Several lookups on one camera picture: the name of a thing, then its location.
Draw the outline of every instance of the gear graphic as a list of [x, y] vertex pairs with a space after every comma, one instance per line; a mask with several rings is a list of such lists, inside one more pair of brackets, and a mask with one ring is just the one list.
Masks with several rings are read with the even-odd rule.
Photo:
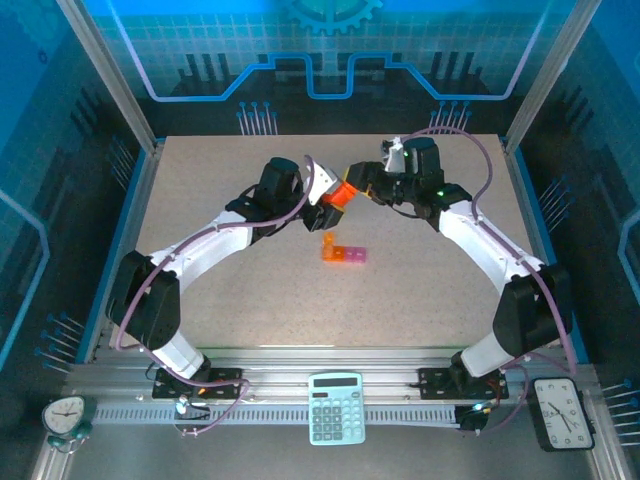
[[382, 0], [281, 0], [290, 20], [297, 20], [300, 28], [311, 27], [333, 35], [347, 33], [349, 27], [358, 28], [362, 20], [371, 20], [374, 8], [382, 7]]

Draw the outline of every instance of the pink block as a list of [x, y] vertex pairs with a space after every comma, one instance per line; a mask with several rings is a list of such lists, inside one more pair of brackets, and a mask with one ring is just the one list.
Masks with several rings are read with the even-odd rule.
[[366, 263], [367, 249], [365, 247], [344, 247], [344, 261], [349, 263]]

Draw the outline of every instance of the teal alarm clock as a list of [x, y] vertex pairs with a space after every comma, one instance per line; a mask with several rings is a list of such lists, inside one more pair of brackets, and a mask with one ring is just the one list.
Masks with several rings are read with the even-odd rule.
[[52, 435], [51, 446], [86, 438], [93, 428], [91, 420], [95, 410], [95, 402], [80, 395], [63, 397], [47, 405], [42, 411], [42, 423]]

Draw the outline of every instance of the beige tabletop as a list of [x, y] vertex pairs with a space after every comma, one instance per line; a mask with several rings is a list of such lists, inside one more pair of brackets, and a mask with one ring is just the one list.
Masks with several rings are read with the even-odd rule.
[[[273, 156], [303, 155], [340, 175], [380, 159], [381, 135], [169, 137], [149, 200], [138, 250], [151, 253], [210, 222], [256, 183]], [[436, 136], [445, 178], [472, 194], [486, 178], [477, 147]], [[495, 176], [480, 207], [530, 251], [495, 135], [480, 136]], [[226, 258], [181, 299], [185, 336], [198, 347], [255, 345], [464, 346], [489, 332], [498, 295], [454, 243], [364, 196], [335, 228], [339, 245], [368, 249], [364, 265], [326, 264], [323, 232], [301, 222]]]

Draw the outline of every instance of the black mounting plate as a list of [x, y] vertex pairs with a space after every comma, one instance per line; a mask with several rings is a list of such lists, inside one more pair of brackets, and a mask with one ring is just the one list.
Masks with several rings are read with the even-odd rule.
[[[412, 386], [420, 390], [421, 400], [491, 400], [496, 397], [496, 392], [489, 383], [493, 381], [499, 385], [501, 380], [505, 380], [505, 376], [494, 371], [473, 380], [465, 385], [464, 392], [461, 393], [448, 368], [420, 368], [418, 383]], [[503, 383], [500, 398], [509, 398], [507, 382]]]
[[[206, 380], [203, 382], [223, 382], [242, 377], [241, 368], [211, 368], [208, 371]], [[154, 399], [179, 398], [180, 395], [187, 395], [192, 401], [195, 399], [231, 399], [235, 400], [240, 396], [240, 385], [226, 385], [224, 387], [208, 388], [200, 393], [202, 389], [186, 385], [163, 368], [156, 372], [156, 379], [153, 384], [151, 397]]]

